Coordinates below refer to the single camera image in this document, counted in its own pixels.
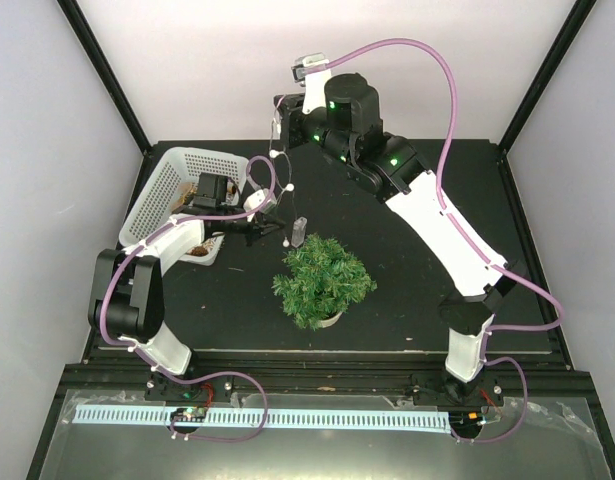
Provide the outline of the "small green christmas tree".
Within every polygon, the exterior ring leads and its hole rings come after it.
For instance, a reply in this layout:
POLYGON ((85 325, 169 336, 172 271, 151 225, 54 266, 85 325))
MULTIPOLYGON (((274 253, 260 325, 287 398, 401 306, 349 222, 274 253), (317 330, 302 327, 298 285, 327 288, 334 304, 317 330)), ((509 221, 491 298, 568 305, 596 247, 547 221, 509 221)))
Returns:
POLYGON ((377 289, 363 262, 335 238, 310 234, 283 263, 289 273, 273 278, 272 291, 300 329, 321 329, 377 289))

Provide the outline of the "fairy light string white bulbs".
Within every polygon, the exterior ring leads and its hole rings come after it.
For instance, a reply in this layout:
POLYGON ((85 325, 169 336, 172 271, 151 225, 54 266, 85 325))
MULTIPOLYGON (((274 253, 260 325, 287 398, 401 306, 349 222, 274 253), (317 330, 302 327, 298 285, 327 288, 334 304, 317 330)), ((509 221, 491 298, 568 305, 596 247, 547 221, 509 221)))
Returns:
MULTIPOLYGON (((295 191, 295 185, 292 182, 293 166, 291 164, 290 157, 286 153, 286 151, 283 149, 283 146, 282 145, 278 147, 274 146, 275 139, 280 139, 279 137, 280 130, 281 128, 280 128, 279 115, 276 113, 275 107, 274 107, 272 119, 270 122, 270 138, 268 142, 269 158, 272 160, 272 163, 275 163, 275 160, 277 158, 284 158, 287 163, 287 180, 285 182, 282 182, 280 180, 279 174, 277 174, 277 177, 276 177, 275 185, 279 189, 279 194, 277 196, 277 207, 280 207, 282 204, 282 200, 285 197, 287 197, 291 201, 291 210, 294 216, 294 220, 293 220, 293 223, 294 223, 294 221, 298 219, 300 216, 298 215, 296 204, 295 204, 296 191, 295 191)), ((283 243, 282 243, 284 248, 292 247, 291 246, 291 235, 292 235, 292 230, 290 234, 285 235, 283 243)))

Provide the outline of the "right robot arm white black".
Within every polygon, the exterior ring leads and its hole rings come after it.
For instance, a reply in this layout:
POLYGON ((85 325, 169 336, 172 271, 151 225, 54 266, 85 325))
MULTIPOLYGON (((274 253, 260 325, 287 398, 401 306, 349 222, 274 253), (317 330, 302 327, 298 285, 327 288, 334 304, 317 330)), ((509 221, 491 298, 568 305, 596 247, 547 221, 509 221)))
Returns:
POLYGON ((436 186, 416 147, 383 129, 378 91, 358 73, 340 74, 302 94, 277 95, 280 140, 287 149, 314 143, 348 178, 398 215, 449 274, 454 289, 439 309, 449 328, 444 396, 463 403, 478 390, 487 329, 515 281, 496 271, 493 250, 436 186))

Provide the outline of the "white plastic perforated basket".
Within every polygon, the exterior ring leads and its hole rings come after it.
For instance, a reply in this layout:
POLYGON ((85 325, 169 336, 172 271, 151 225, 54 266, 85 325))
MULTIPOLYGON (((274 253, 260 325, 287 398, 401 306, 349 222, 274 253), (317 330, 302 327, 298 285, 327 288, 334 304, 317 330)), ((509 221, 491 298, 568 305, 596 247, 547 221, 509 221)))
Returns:
POLYGON ((242 189, 247 164, 246 158, 226 152, 195 147, 167 149, 120 230, 120 244, 131 247, 165 224, 205 173, 226 176, 242 189))

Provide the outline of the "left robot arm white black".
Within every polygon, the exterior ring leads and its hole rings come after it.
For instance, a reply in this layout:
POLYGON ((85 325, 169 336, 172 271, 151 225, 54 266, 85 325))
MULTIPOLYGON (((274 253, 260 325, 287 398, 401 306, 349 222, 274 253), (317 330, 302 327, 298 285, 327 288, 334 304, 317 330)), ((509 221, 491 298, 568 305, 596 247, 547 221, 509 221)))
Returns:
POLYGON ((102 251, 95 264, 88 319, 103 340, 138 354, 180 399, 194 397, 202 376, 192 349, 165 322, 163 276, 213 234, 238 233, 248 243, 264 235, 274 189, 257 187, 242 197, 225 175, 202 174, 174 203, 163 226, 122 250, 102 251))

